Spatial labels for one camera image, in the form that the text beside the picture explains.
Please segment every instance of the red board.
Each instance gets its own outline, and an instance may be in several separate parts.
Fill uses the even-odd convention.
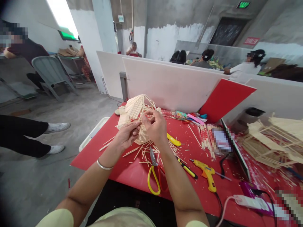
[[[221,79],[199,114],[207,114],[207,123],[217,123],[255,90],[257,89],[253,87]]]
[[[94,162],[96,162],[98,157],[103,153],[103,151],[99,152],[99,149],[104,146],[104,143],[106,141],[111,139],[118,132],[118,130],[115,128],[118,120],[119,117],[113,114],[106,122],[106,124],[73,160],[71,165],[83,170],[87,170]],[[191,128],[198,140],[201,141],[196,125],[191,125]],[[189,175],[188,178],[192,183],[195,191],[197,192],[205,212],[218,217],[220,215],[220,206],[216,196],[208,190],[207,180],[201,176],[202,171],[193,165],[188,159],[197,159],[207,164],[208,166],[213,167],[215,171],[221,172],[219,161],[223,158],[223,156],[220,157],[216,155],[216,160],[212,160],[209,152],[202,150],[198,145],[198,142],[192,134],[191,130],[188,128],[188,125],[183,124],[179,120],[167,118],[167,132],[172,137],[177,137],[179,141],[185,143],[185,145],[181,146],[182,148],[180,148],[180,151],[178,151],[178,156],[181,159],[185,160],[187,162],[187,166],[199,176],[197,180],[194,180]],[[136,148],[137,146],[137,144],[133,144],[124,152],[124,154]],[[147,186],[147,175],[149,167],[147,164],[139,163],[142,161],[142,155],[140,154],[136,160],[134,160],[136,154],[137,152],[133,152],[124,158],[121,157],[118,163],[115,165],[110,175],[110,179],[150,193]],[[272,188],[275,188],[281,187],[281,185],[285,185],[285,182],[281,176],[278,176],[277,173],[270,173],[265,165],[256,163],[251,158],[247,158],[247,155],[244,156],[247,165],[252,171],[253,178],[257,178],[255,182],[256,185],[258,185],[260,189],[268,191],[273,197],[273,193],[268,189],[266,185],[262,183],[262,179],[266,180]],[[231,178],[232,181],[221,179],[220,176],[216,174],[213,175],[213,179],[217,187],[217,193],[222,203],[224,203],[226,198],[229,196],[243,194],[239,182],[244,178],[243,172],[241,168],[239,168],[239,164],[235,162],[235,159],[227,159],[224,161],[223,165],[226,176]],[[151,186],[155,190],[157,189],[156,182],[153,178],[151,178]],[[172,200],[169,192],[161,192],[160,196]],[[261,217],[256,212],[253,212],[246,207],[241,207],[233,201],[230,201],[228,203],[224,219],[244,226],[266,227],[274,225],[274,220],[272,217]]]
[[[257,44],[257,42],[260,40],[260,38],[255,38],[255,37],[247,37],[245,40],[244,44],[245,45],[251,45],[254,46]]]

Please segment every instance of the red table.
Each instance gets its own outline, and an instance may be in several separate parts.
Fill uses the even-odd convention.
[[[197,140],[193,136],[192,132],[188,128],[188,125],[182,124],[181,121],[175,120],[172,118],[167,119],[167,132],[172,137],[177,137],[181,143],[186,145],[181,145],[179,157],[187,162],[187,166],[196,173],[199,178],[194,180],[190,175],[188,175],[195,191],[197,192],[202,206],[206,213],[219,216],[220,215],[220,206],[216,196],[208,190],[207,179],[203,178],[201,175],[202,171],[192,164],[189,159],[197,159],[208,166],[215,169],[217,172],[221,172],[219,161],[222,157],[216,155],[216,160],[212,160],[208,151],[204,151],[198,145]],[[103,151],[99,152],[99,149],[102,148],[104,143],[111,139],[117,132],[117,125],[119,117],[113,114],[106,124],[99,130],[99,132],[93,137],[93,139],[85,146],[85,148],[79,153],[79,155],[71,163],[72,166],[79,169],[87,170],[102,154]],[[195,135],[199,137],[198,129],[195,125],[191,125],[191,128]],[[133,144],[125,153],[134,148],[138,147],[137,144]],[[115,165],[112,174],[110,175],[111,180],[126,184],[136,189],[150,193],[147,186],[147,174],[149,167],[147,164],[140,164],[142,162],[142,155],[136,156],[138,151],[133,152],[132,154],[127,155],[126,157],[121,157],[118,163]],[[253,183],[255,183],[259,189],[268,191],[272,198],[274,193],[264,184],[265,180],[273,189],[275,187],[285,188],[288,184],[281,178],[279,173],[271,173],[267,166],[257,163],[254,159],[250,158],[248,155],[245,155],[247,165],[252,172]],[[221,202],[224,204],[227,197],[232,195],[243,195],[243,192],[240,188],[239,182],[245,179],[243,171],[240,167],[240,164],[232,160],[224,161],[224,169],[226,176],[231,178],[232,181],[221,179],[218,175],[213,175],[214,182],[217,187],[217,193],[221,199]],[[156,189],[157,185],[154,180],[151,178],[151,186]],[[169,192],[161,192],[161,197],[172,200]],[[263,216],[261,217],[256,212],[253,212],[246,207],[241,207],[237,205],[234,201],[230,201],[227,205],[227,210],[224,216],[225,220],[232,221],[244,226],[274,226],[274,219],[272,217]]]

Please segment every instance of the red sign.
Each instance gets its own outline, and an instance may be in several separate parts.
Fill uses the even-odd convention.
[[[245,45],[256,45],[257,42],[259,41],[260,38],[255,38],[255,37],[247,37],[247,39],[245,40],[244,44]]]

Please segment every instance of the door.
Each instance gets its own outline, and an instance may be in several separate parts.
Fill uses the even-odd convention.
[[[222,17],[210,44],[232,46],[248,20]]]

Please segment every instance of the scissors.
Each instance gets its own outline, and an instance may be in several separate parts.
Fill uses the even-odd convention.
[[[162,173],[164,174],[164,176],[165,176],[165,172],[164,172],[163,167],[160,166],[160,165],[158,165],[158,163],[157,163],[157,161],[156,161],[155,154],[154,154],[154,152],[153,152],[153,150],[152,150],[152,147],[149,147],[149,154],[151,155],[152,166],[151,166],[151,168],[149,169],[148,176],[147,176],[148,188],[149,188],[149,190],[151,191],[151,193],[152,193],[153,195],[160,195],[161,189],[162,189],[162,184],[161,184],[161,179],[160,179],[160,178],[161,178],[160,170],[162,171]],[[159,180],[158,180],[158,178],[157,178],[157,175],[156,175],[156,172],[155,172],[155,169],[154,169],[155,166],[157,166],[157,168],[158,168]],[[155,177],[155,180],[156,180],[156,183],[157,183],[157,186],[158,186],[158,191],[157,191],[157,192],[155,192],[155,191],[152,189],[151,184],[150,184],[151,173],[153,173],[153,175],[154,175],[154,177]]]

